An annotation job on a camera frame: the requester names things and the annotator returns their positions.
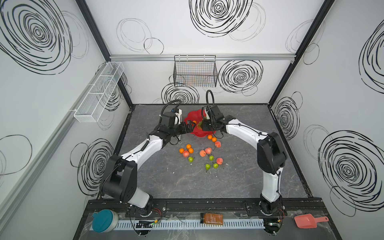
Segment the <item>red flower-shaped fruit bowl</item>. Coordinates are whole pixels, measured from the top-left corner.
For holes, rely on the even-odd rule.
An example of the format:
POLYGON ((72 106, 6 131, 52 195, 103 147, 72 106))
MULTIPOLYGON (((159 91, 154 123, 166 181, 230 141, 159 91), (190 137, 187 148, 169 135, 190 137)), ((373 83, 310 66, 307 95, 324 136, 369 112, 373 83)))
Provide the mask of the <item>red flower-shaped fruit bowl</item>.
MULTIPOLYGON (((187 123, 188 121, 197 121, 200 122, 203 120, 203 117, 202 117, 202 111, 201 110, 196 110, 196 111, 191 111, 188 113, 187 117, 184 118, 184 121, 187 123)), ((194 131, 192 132, 193 135, 197 136, 197 137, 200 137, 200 138, 203 138, 205 136, 208 136, 208 135, 212 135, 214 134, 215 132, 205 132, 202 130, 202 128, 198 128, 197 127, 197 124, 196 124, 196 127, 194 129, 194 131)))

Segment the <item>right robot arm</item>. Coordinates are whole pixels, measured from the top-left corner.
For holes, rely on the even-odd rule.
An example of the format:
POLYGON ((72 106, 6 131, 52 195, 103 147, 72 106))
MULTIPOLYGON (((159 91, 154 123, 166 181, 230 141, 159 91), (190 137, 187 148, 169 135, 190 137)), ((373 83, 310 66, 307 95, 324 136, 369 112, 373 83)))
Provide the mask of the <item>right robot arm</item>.
POLYGON ((281 176, 288 158, 280 135, 256 130, 232 116, 220 120, 203 118, 202 129, 236 136, 257 150, 258 166, 263 171, 260 210, 266 216, 276 213, 282 203, 281 176))

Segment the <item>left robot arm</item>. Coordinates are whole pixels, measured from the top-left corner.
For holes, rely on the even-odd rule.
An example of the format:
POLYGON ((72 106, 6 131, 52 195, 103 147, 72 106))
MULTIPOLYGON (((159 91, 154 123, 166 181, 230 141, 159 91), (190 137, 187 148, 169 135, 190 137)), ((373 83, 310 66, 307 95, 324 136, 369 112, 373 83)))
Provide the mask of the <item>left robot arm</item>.
POLYGON ((138 170, 152 155, 170 143, 171 138, 193 132, 196 124, 181 122, 172 127, 158 125, 147 138, 134 149, 121 156, 112 155, 99 186, 101 197, 107 195, 122 203, 133 205, 143 215, 153 208, 153 197, 138 188, 138 170))

